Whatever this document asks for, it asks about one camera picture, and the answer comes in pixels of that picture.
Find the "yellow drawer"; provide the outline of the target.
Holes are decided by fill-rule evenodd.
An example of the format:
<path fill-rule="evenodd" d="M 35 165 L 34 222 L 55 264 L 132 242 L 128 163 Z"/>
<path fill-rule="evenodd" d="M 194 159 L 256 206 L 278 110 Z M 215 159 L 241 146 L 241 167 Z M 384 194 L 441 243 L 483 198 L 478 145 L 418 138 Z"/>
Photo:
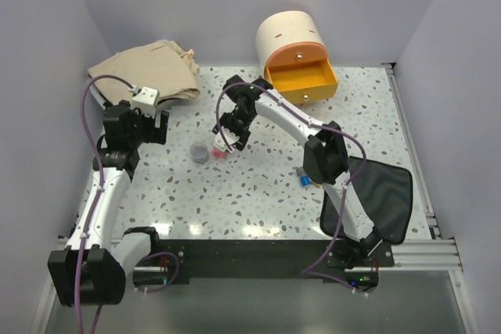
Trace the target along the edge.
<path fill-rule="evenodd" d="M 265 79 L 293 104 L 332 98 L 338 81 L 328 59 L 289 66 L 267 66 Z"/>

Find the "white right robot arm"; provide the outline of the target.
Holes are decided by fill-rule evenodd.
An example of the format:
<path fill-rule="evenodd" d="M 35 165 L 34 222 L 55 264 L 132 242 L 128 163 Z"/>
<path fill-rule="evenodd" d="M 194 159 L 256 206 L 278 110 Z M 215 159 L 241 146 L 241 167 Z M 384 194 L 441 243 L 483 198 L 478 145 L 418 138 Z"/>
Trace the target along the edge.
<path fill-rule="evenodd" d="M 336 122 L 326 124 L 299 110 L 266 80 L 248 83 L 235 75 L 226 81 L 216 102 L 214 147 L 225 153 L 243 150 L 256 116 L 274 123 L 302 147 L 302 168 L 335 206 L 340 230 L 351 242 L 351 261 L 367 265 L 376 257 L 383 239 L 354 187 L 367 162 L 362 144 Z"/>

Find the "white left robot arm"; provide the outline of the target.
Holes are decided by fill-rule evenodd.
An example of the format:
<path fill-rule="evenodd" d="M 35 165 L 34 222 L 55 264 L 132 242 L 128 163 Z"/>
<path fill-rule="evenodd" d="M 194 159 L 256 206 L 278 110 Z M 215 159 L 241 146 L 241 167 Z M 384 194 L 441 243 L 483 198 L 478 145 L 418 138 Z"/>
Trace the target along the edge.
<path fill-rule="evenodd" d="M 119 206 L 138 166 L 139 147 L 165 144 L 169 113 L 147 117 L 125 100 L 103 113 L 104 132 L 96 142 L 88 202 L 63 250 L 48 258 L 49 273 L 63 306 L 121 302 L 127 277 L 140 261 L 156 264 L 162 256 L 157 230 L 143 226 L 126 230 L 117 245 L 112 234 Z"/>

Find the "cream round drawer organizer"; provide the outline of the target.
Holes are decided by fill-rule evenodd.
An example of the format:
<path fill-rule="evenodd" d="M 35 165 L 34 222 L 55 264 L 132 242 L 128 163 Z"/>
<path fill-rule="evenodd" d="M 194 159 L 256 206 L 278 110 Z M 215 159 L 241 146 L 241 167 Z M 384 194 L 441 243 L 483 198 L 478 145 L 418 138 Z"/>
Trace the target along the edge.
<path fill-rule="evenodd" d="M 328 50 L 311 16 L 302 11 L 285 11 L 265 19 L 255 37 L 259 63 L 289 66 L 329 58 Z M 297 54 L 303 59 L 297 60 Z"/>

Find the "pink capped glitter tube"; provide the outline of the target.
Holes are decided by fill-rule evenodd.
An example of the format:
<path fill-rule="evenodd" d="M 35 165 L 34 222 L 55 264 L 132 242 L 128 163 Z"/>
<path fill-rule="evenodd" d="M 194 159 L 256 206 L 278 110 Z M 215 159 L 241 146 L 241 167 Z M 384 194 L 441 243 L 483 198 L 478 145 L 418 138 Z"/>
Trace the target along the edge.
<path fill-rule="evenodd" d="M 212 155 L 216 160 L 224 160 L 227 157 L 227 152 L 213 148 Z"/>

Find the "clear purple small jar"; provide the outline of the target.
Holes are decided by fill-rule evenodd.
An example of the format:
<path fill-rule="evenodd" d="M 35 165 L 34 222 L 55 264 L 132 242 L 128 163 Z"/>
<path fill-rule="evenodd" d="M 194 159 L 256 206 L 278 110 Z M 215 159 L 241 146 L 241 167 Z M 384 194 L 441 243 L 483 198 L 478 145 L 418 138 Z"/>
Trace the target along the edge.
<path fill-rule="evenodd" d="M 189 153 L 194 163 L 205 164 L 209 160 L 208 148 L 202 142 L 194 142 L 189 148 Z"/>

